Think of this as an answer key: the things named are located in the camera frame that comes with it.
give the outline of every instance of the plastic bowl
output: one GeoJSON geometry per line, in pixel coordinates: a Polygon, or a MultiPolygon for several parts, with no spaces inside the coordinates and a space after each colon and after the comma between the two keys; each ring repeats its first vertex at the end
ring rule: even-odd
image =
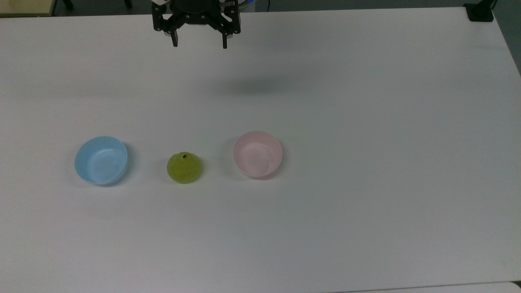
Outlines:
{"type": "Polygon", "coordinates": [[[76,154],[76,173],[85,181],[98,185],[113,184],[127,171],[125,145],[110,136],[96,137],[83,144],[76,154]]]}
{"type": "Polygon", "coordinates": [[[246,175],[262,178],[279,167],[282,161],[282,147],[269,133],[252,131],[237,140],[233,147],[233,159],[246,175]]]}

